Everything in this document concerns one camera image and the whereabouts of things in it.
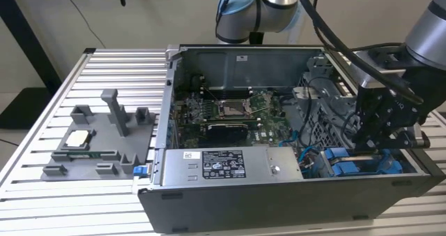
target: white label sticker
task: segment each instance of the white label sticker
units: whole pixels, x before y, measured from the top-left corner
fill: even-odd
[[[200,159],[200,151],[185,151],[182,154],[182,159]]]
[[[248,61],[248,56],[247,55],[240,55],[240,56],[236,56],[236,61]]]

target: black stand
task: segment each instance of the black stand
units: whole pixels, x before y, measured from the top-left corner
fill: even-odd
[[[264,32],[249,32],[249,44],[263,44]]]
[[[61,82],[14,0],[0,0],[0,17],[45,85],[21,90],[0,114],[0,128],[29,129]]]

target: power supply label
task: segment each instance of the power supply label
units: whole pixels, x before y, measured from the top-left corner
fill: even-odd
[[[233,179],[245,178],[241,150],[202,151],[202,178]]]

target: motherboard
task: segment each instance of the motherboard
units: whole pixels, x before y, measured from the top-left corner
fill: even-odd
[[[192,92],[174,102],[178,148],[277,146],[292,137],[279,99],[273,90]]]

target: side panel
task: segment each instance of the side panel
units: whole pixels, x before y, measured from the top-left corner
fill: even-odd
[[[413,197],[427,179],[337,179],[168,192],[142,189],[137,197],[154,232],[200,232],[372,219],[400,199]]]
[[[202,73],[214,89],[291,87],[319,52],[309,48],[186,48],[182,66],[189,74]]]

